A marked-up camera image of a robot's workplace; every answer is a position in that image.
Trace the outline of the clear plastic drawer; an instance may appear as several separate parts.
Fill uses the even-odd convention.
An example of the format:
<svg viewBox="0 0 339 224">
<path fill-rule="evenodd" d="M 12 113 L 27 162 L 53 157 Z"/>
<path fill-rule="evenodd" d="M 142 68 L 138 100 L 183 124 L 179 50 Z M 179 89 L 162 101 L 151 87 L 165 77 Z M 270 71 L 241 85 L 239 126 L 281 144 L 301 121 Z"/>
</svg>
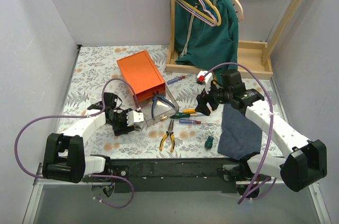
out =
<svg viewBox="0 0 339 224">
<path fill-rule="evenodd" d="M 144 114 L 144 119 L 147 127 L 153 126 L 156 123 L 168 119 L 170 116 L 176 114 L 180 109 L 178 103 L 176 102 L 172 93 L 168 89 L 167 85 L 165 86 L 165 91 L 160 94 L 162 94 L 167 100 L 169 100 L 172 103 L 172 106 L 169 106 L 165 103 L 158 101 L 155 108 L 154 118 L 151 117 L 151 106 L 153 103 L 152 102 L 153 95 L 150 98 L 140 102 L 141 111 Z"/>
</svg>

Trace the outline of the yellow black needle-nose pliers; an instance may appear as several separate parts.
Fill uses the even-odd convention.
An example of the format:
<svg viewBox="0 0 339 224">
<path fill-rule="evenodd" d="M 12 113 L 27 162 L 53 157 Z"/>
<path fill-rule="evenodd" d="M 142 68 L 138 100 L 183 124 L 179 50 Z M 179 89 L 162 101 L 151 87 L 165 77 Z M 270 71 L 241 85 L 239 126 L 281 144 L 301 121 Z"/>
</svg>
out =
<svg viewBox="0 0 339 224">
<path fill-rule="evenodd" d="M 159 144 L 159 150 L 160 151 L 163 150 L 164 143 L 165 143 L 165 140 L 167 138 L 170 138 L 170 140 L 171 140 L 171 152 L 174 151 L 174 148 L 175 148 L 175 138 L 174 138 L 174 134 L 173 134 L 173 127 L 174 127 L 174 121 L 171 120 L 169 122 L 169 125 L 167 127 L 167 131 L 166 131 L 165 135 L 163 136 L 163 138 L 160 141 L 160 144 Z"/>
</svg>

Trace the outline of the blue handled pliers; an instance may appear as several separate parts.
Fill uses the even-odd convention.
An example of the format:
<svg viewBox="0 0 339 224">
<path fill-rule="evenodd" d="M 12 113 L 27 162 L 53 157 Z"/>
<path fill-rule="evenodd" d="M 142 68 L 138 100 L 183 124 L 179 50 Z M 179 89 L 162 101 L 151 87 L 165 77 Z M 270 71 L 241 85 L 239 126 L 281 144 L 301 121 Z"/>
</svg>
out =
<svg viewBox="0 0 339 224">
<path fill-rule="evenodd" d="M 153 103 L 152 103 L 152 106 L 151 106 L 151 117 L 152 118 L 155 117 L 155 108 L 156 108 L 158 101 L 165 103 L 169 106 L 172 106 L 172 103 L 169 100 L 167 100 L 162 94 L 160 94 L 158 92 L 154 93 L 153 98 L 152 98 Z"/>
</svg>

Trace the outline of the orange drawer box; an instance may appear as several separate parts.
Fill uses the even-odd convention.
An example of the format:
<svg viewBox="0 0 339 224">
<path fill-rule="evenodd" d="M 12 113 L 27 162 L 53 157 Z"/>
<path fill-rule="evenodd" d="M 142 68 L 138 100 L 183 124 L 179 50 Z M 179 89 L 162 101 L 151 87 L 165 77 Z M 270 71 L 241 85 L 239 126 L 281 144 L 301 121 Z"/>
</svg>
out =
<svg viewBox="0 0 339 224">
<path fill-rule="evenodd" d="M 165 93 L 165 81 L 146 50 L 118 59 L 117 64 L 139 102 L 152 98 L 156 93 Z"/>
</svg>

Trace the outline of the orange black handled pliers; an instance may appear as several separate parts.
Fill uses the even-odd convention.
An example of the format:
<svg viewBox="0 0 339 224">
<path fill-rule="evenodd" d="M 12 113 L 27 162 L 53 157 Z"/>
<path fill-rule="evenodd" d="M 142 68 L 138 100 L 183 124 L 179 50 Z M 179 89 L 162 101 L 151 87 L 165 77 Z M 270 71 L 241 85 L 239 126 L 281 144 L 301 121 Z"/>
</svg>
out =
<svg viewBox="0 0 339 224">
<path fill-rule="evenodd" d="M 142 128 L 141 128 L 140 126 L 138 126 L 138 125 L 135 125 L 135 126 L 134 126 L 134 129 L 135 129 L 136 131 L 141 131 L 141 130 L 142 130 Z"/>
</svg>

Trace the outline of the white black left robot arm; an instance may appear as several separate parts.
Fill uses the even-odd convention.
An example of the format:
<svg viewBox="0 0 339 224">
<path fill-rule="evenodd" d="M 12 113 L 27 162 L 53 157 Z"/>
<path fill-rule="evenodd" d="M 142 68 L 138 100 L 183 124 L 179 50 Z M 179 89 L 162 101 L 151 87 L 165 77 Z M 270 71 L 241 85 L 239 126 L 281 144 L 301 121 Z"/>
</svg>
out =
<svg viewBox="0 0 339 224">
<path fill-rule="evenodd" d="M 110 125 L 115 136 L 126 135 L 135 130 L 138 122 L 143 122 L 144 116 L 140 110 L 119 108 L 116 94 L 104 93 L 103 97 L 104 101 L 87 108 L 85 118 L 62 133 L 48 136 L 42 166 L 44 178 L 79 183 L 93 174 L 102 182 L 112 177 L 110 157 L 85 156 L 84 143 L 104 125 Z"/>
</svg>

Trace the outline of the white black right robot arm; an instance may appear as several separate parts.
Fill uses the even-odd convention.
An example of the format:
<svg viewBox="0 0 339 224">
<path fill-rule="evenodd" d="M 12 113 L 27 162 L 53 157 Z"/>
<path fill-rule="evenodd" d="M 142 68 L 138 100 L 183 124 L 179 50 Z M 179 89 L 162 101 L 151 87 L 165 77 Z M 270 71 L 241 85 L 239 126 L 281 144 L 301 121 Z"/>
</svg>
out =
<svg viewBox="0 0 339 224">
<path fill-rule="evenodd" d="M 243 179 L 265 175 L 284 181 L 294 192 L 327 175 L 327 148 L 321 140 L 312 141 L 273 113 L 273 105 L 255 89 L 247 89 L 237 70 L 222 75 L 200 71 L 197 82 L 204 86 L 197 96 L 195 110 L 210 115 L 224 106 L 219 152 L 238 160 Z"/>
</svg>

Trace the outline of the green handled screwdriver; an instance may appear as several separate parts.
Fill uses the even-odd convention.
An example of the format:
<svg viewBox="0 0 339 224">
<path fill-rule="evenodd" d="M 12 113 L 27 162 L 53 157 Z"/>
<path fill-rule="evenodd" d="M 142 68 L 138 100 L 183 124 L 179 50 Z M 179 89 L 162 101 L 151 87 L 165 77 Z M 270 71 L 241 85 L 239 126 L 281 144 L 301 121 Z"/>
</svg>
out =
<svg viewBox="0 0 339 224">
<path fill-rule="evenodd" d="M 172 116 L 170 116 L 171 119 L 184 119 L 184 118 L 193 118 L 193 117 L 201 117 L 204 116 L 202 113 L 183 113 L 178 112 Z"/>
</svg>

